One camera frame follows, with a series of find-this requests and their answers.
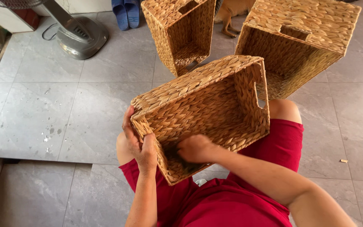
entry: left hand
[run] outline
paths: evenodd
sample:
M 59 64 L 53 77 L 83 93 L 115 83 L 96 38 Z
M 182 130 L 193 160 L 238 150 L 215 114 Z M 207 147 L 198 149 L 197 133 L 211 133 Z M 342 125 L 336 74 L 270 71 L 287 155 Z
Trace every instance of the left hand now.
M 144 142 L 139 141 L 138 134 L 134 131 L 131 124 L 131 116 L 134 113 L 134 106 L 129 106 L 124 113 L 123 131 L 127 138 L 127 145 L 138 163 L 138 169 L 141 174 L 156 172 L 158 157 L 154 148 L 155 133 L 149 133 L 144 136 Z

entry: slipper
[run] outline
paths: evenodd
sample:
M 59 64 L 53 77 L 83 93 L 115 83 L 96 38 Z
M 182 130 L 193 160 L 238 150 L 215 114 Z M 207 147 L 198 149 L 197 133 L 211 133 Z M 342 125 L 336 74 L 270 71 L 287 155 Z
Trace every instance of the slipper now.
M 111 7 L 113 8 L 113 13 L 116 15 L 120 30 L 128 30 L 127 11 L 125 10 L 124 0 L 111 0 Z
M 124 6 L 127 10 L 128 25 L 131 28 L 139 26 L 139 0 L 124 0 Z

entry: woven storage basket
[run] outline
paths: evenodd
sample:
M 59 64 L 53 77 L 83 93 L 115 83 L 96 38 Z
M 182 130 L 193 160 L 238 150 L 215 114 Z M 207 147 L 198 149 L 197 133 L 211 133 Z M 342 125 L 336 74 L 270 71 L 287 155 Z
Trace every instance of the woven storage basket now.
M 285 99 L 345 55 L 360 10 L 334 0 L 257 0 L 235 54 L 263 57 L 268 98 Z
M 159 58 L 176 77 L 208 58 L 215 0 L 145 0 L 141 6 Z
M 236 152 L 269 133 L 268 101 L 264 109 L 257 103 L 259 82 L 265 83 L 263 58 L 230 55 L 131 101 L 140 137 L 156 135 L 158 166 L 169 185 L 211 165 L 185 163 L 176 154 L 181 136 L 204 134 Z

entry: red shirt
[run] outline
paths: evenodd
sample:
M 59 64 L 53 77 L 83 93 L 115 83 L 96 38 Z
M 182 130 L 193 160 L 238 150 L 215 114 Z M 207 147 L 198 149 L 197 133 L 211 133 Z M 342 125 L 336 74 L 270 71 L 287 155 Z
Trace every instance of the red shirt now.
M 282 205 L 245 190 L 233 181 L 215 178 L 201 186 L 186 201 L 174 227 L 291 227 L 288 213 L 275 206 Z

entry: dog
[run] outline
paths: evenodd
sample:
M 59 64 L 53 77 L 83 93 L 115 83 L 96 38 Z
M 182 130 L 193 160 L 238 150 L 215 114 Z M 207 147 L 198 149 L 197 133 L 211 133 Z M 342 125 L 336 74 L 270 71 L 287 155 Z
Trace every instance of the dog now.
M 217 15 L 214 18 L 214 23 L 223 23 L 221 32 L 232 38 L 236 38 L 235 34 L 228 31 L 231 30 L 236 34 L 240 34 L 240 30 L 232 27 L 232 17 L 248 14 L 256 0 L 224 0 Z

